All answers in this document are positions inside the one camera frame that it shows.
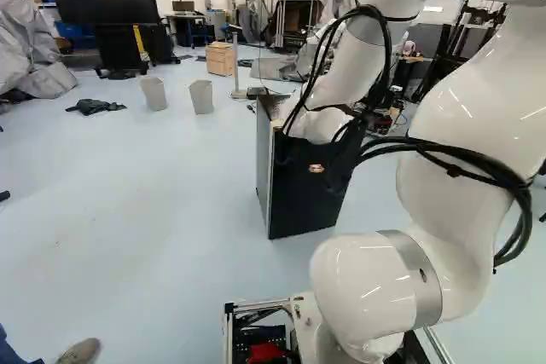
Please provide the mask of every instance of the floor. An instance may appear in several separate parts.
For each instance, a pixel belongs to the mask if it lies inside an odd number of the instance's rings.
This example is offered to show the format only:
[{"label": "floor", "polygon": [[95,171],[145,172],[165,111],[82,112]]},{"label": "floor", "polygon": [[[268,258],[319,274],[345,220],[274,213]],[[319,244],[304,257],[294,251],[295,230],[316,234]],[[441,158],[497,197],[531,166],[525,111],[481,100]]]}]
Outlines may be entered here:
[{"label": "floor", "polygon": [[[240,58],[254,57],[257,49],[241,47]],[[259,85],[249,71],[240,69],[241,87]],[[170,107],[151,113],[138,79],[76,74],[80,86],[63,97],[0,116],[0,189],[12,193],[0,205],[0,321],[25,358],[52,362],[98,337],[101,364],[220,363],[225,302],[308,290],[321,241],[410,222],[396,195],[396,158],[382,157],[355,173],[335,228],[269,241],[254,190],[255,117],[229,98],[232,78],[194,60],[156,67],[150,75],[164,80]],[[188,86],[207,78],[215,112],[198,117]],[[80,98],[128,109],[66,113]],[[536,185],[540,214],[546,193]],[[516,216],[509,212],[504,233]],[[499,270],[478,311],[438,326],[455,362],[544,361],[543,244],[537,222],[526,253]]]}]

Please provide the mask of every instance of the yellow object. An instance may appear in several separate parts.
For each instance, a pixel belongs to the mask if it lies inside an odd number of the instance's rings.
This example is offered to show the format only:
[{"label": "yellow object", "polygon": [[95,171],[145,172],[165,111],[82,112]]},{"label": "yellow object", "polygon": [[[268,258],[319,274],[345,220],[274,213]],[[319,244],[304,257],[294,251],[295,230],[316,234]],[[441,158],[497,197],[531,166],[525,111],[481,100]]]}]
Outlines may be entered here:
[{"label": "yellow object", "polygon": [[138,26],[134,25],[133,31],[135,32],[135,39],[136,39],[136,44],[138,45],[138,52],[140,54],[146,53],[146,51],[144,50],[144,44],[142,43],[142,37],[140,36],[140,29],[138,28]]}]

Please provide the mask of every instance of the white paper cup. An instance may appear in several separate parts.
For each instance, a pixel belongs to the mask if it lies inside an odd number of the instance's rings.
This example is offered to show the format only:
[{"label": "white paper cup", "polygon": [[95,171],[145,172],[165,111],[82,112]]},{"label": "white paper cup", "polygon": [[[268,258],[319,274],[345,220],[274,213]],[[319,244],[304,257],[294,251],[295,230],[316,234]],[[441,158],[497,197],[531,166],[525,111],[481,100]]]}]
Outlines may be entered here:
[{"label": "white paper cup", "polygon": [[144,77],[140,80],[142,92],[146,97],[146,105],[152,111],[161,111],[167,108],[165,87],[157,77]]},{"label": "white paper cup", "polygon": [[196,114],[208,114],[214,111],[212,104],[212,82],[197,80],[189,86],[189,94]]}]

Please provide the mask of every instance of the black cable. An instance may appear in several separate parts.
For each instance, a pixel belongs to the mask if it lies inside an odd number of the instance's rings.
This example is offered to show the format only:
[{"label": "black cable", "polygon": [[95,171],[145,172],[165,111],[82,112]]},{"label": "black cable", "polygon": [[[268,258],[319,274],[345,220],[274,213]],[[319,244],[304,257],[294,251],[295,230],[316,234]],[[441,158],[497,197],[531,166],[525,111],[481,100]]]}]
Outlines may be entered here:
[{"label": "black cable", "polygon": [[[377,20],[383,35],[383,43],[385,46],[385,61],[384,61],[383,70],[381,71],[380,76],[378,77],[375,84],[371,87],[368,93],[368,98],[369,98],[368,111],[372,111],[375,108],[375,106],[382,100],[386,90],[388,89],[389,73],[391,68],[392,40],[391,40],[391,34],[388,29],[388,21],[386,17],[383,16],[383,14],[375,6],[360,5],[350,10],[349,12],[347,12],[344,16],[337,19],[323,33],[320,41],[318,42],[317,52],[315,53],[315,58],[311,66],[311,74],[310,74],[307,86],[305,88],[305,91],[303,95],[301,96],[301,98],[299,99],[298,103],[295,105],[292,112],[288,115],[284,125],[282,126],[282,131],[283,132],[286,131],[287,135],[290,135],[290,130],[292,129],[293,123],[298,113],[301,111],[302,108],[305,108],[305,102],[309,98],[311,91],[316,81],[318,80],[320,73],[322,72],[330,45],[334,40],[335,33],[337,29],[339,28],[341,22],[359,15]],[[322,53],[321,61],[319,65],[317,65],[318,56],[320,54],[322,44],[327,37],[328,37],[328,41],[324,48],[324,52]]]},{"label": "black cable", "polygon": [[[387,147],[377,147],[381,144],[391,145]],[[448,175],[452,177],[465,176],[474,179],[475,181],[506,189],[510,192],[521,208],[521,215],[513,233],[508,237],[506,243],[495,255],[493,264],[495,267],[501,266],[502,264],[514,260],[525,250],[532,231],[531,193],[527,181],[523,180],[501,161],[488,157],[482,153],[410,137],[386,137],[364,144],[360,150],[360,156],[357,159],[356,166],[368,159],[385,153],[397,153],[402,151],[418,152],[425,159],[446,169]],[[445,162],[431,153],[442,153],[449,155],[452,158],[462,160],[472,167],[483,171],[487,176],[476,174],[463,169],[459,165]]]}]

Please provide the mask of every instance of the person's foot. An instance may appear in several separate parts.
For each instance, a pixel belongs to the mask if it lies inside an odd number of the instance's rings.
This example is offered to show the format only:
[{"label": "person's foot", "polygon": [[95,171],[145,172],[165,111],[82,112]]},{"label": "person's foot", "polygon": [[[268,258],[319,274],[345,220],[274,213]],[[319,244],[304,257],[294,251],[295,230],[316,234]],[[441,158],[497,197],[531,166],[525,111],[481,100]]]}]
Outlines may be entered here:
[{"label": "person's foot", "polygon": [[55,364],[91,364],[101,351],[101,342],[87,338],[68,349]]}]

